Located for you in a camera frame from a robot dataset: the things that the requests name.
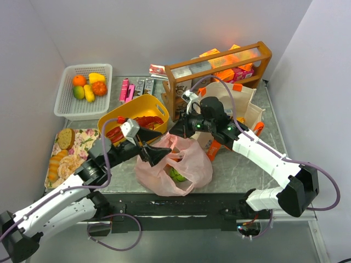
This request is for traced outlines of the green toy watermelon ball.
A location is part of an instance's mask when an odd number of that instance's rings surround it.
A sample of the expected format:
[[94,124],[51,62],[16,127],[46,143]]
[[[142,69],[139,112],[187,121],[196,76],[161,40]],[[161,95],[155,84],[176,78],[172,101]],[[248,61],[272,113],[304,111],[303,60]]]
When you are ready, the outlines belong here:
[[173,167],[169,171],[169,176],[174,182],[184,182],[187,181],[187,178],[182,176],[177,170],[175,170]]

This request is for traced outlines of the orange yellow snack bag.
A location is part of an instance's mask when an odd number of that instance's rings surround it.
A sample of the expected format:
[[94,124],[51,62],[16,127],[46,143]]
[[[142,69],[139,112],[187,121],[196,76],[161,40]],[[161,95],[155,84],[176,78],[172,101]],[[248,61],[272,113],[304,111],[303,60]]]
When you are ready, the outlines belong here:
[[237,118],[237,121],[241,122],[241,123],[245,123],[245,119],[243,117]]

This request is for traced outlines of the floral canvas tote bag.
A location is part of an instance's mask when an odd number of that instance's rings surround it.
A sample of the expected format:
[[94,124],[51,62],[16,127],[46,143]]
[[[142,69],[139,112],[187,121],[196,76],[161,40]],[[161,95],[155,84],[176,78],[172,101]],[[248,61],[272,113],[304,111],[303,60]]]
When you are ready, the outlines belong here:
[[[235,103],[236,119],[243,117],[244,125],[251,129],[256,136],[259,136],[264,129],[262,122],[263,109],[252,103],[252,98],[256,93],[255,89],[244,87],[241,84],[227,84],[229,90],[226,90],[220,82],[212,82],[204,88],[197,91],[199,100],[209,96],[215,96],[222,102],[224,111],[229,117],[233,117],[233,107],[229,95],[232,95]],[[197,140],[201,148],[206,152],[210,161],[215,159],[221,145],[216,142],[210,133],[196,132],[192,136]]]

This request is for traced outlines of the pink plastic grocery bag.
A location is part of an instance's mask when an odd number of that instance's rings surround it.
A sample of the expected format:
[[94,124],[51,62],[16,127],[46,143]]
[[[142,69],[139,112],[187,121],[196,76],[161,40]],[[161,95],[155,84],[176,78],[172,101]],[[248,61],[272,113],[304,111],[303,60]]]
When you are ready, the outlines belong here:
[[[165,134],[156,147],[177,148],[184,154],[180,162],[167,155],[157,165],[151,167],[148,162],[137,158],[135,173],[138,182],[159,196],[186,196],[195,188],[201,188],[212,180],[213,168],[210,159],[195,139]],[[171,168],[187,178],[184,182],[174,182],[169,176]]]

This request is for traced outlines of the orange toy tangerine bottom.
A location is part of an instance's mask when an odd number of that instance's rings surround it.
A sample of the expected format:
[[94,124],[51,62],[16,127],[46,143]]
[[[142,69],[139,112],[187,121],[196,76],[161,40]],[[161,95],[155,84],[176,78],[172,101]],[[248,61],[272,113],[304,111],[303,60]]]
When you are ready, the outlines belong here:
[[184,154],[178,150],[177,148],[174,148],[172,152],[168,155],[170,159],[180,162],[184,158]]

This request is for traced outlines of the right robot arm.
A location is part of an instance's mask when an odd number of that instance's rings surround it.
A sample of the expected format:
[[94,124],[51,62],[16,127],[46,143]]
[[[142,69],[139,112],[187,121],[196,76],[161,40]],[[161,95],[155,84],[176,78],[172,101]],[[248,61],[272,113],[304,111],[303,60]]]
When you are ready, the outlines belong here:
[[215,142],[248,158],[278,183],[276,188],[254,188],[246,192],[237,205],[243,216],[271,209],[282,209],[294,217],[303,214],[319,192],[315,168],[286,159],[244,124],[230,118],[218,98],[209,96],[198,100],[196,94],[189,93],[183,100],[187,108],[170,134],[190,138],[197,132],[210,133]]

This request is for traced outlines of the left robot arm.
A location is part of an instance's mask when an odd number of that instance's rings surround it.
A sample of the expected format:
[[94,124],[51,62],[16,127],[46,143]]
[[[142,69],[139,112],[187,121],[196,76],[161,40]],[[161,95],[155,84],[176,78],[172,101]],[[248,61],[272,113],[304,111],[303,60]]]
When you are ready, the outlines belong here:
[[111,168],[139,156],[151,166],[171,153],[147,141],[160,133],[146,128],[128,128],[118,146],[102,136],[93,143],[88,158],[60,186],[28,207],[1,213],[1,243],[12,262],[23,262],[38,249],[44,238],[69,226],[104,216],[109,206],[100,193],[111,181]]

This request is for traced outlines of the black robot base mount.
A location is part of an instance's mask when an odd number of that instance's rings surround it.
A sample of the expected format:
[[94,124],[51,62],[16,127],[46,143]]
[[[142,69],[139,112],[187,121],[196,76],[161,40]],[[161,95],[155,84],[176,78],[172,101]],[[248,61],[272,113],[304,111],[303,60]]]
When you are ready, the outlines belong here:
[[106,193],[108,203],[90,222],[110,222],[112,233],[128,231],[236,231],[237,221],[268,219],[267,210],[244,207],[243,193],[192,193],[161,197],[151,193]]

